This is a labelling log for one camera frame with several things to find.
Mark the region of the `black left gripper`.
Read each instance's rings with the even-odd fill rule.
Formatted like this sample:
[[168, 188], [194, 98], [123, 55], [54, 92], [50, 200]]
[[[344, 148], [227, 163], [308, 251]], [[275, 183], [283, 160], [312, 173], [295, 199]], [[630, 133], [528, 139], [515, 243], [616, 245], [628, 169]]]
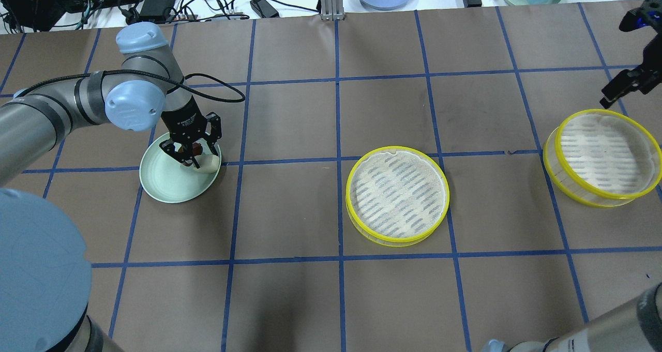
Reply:
[[220, 116], [215, 112], [204, 116], [194, 98], [190, 98], [180, 109], [162, 112], [160, 117], [168, 129], [168, 135], [159, 143], [159, 148], [182, 166], [194, 164], [192, 147], [185, 146], [193, 142], [206, 143], [209, 155], [221, 157], [217, 145], [222, 138]]

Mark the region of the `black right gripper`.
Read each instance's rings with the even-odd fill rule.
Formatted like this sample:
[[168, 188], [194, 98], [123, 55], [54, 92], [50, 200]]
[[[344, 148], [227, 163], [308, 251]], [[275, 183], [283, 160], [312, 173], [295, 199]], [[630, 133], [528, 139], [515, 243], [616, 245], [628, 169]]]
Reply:
[[625, 69], [615, 75], [602, 89], [600, 105], [610, 107], [631, 92], [650, 93], [661, 80], [661, 52], [658, 47], [647, 47], [643, 51], [643, 61], [634, 69]]

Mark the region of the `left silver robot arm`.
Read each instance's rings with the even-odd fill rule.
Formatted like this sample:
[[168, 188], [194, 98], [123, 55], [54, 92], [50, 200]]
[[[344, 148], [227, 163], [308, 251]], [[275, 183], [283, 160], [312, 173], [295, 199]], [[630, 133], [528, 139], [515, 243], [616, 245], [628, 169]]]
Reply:
[[66, 213], [41, 196], [7, 189], [37, 158], [76, 130], [113, 124], [151, 130], [168, 158], [195, 171], [220, 168], [220, 117], [201, 112], [160, 27], [124, 27], [116, 71], [54, 78], [2, 105], [2, 351], [118, 351], [89, 315], [92, 264]]

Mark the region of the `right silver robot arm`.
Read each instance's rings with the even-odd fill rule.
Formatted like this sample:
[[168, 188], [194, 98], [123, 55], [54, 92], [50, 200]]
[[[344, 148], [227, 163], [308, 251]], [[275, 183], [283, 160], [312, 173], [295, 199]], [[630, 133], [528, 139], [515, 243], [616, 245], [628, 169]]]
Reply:
[[[652, 48], [636, 68], [619, 72], [603, 88], [601, 109], [582, 110], [548, 137], [543, 162], [551, 181], [576, 202], [614, 208], [651, 192], [660, 182], [660, 146], [638, 122], [613, 112], [631, 92], [660, 83]], [[660, 284], [588, 324], [546, 342], [508, 346], [490, 340], [484, 351], [660, 351]]]

